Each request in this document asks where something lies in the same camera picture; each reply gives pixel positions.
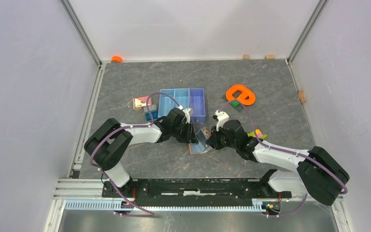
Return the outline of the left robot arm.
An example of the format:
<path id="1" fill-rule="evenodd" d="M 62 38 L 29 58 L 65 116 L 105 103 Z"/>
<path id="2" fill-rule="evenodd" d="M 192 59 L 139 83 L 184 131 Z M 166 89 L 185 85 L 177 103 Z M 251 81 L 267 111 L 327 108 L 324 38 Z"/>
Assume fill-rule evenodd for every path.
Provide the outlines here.
<path id="1" fill-rule="evenodd" d="M 167 116 L 147 124 L 125 124 L 115 118 L 106 120 L 85 142 L 84 150 L 90 156 L 90 164 L 99 168 L 114 184 L 114 191 L 121 197 L 132 192 L 130 176 L 121 164 L 121 159 L 130 145 L 162 143 L 170 138 L 177 142 L 197 142 L 193 109 L 175 107 Z"/>

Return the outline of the brown leather card holder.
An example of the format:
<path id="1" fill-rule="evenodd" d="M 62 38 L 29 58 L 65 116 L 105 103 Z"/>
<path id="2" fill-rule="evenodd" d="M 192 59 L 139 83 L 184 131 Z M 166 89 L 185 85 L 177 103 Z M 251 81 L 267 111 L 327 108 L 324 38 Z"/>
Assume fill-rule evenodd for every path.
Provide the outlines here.
<path id="1" fill-rule="evenodd" d="M 196 132 L 197 143 L 188 144 L 190 154 L 199 155 L 211 151 L 213 148 L 206 143 L 210 136 L 211 131 L 207 130 L 205 127 L 197 131 Z"/>

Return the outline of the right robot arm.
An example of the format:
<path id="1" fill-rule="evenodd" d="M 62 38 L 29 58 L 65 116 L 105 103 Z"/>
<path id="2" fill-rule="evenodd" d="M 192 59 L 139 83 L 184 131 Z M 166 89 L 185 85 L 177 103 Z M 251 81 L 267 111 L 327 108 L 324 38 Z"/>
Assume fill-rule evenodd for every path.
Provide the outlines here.
<path id="1" fill-rule="evenodd" d="M 349 174 L 322 147 L 301 150 L 274 145 L 249 136 L 238 120 L 227 121 L 220 127 L 213 126 L 207 144 L 215 150 L 233 148 L 244 160 L 285 169 L 285 172 L 275 171 L 260 183 L 260 192 L 265 197 L 282 191 L 301 192 L 330 206 L 340 194 L 347 193 Z"/>

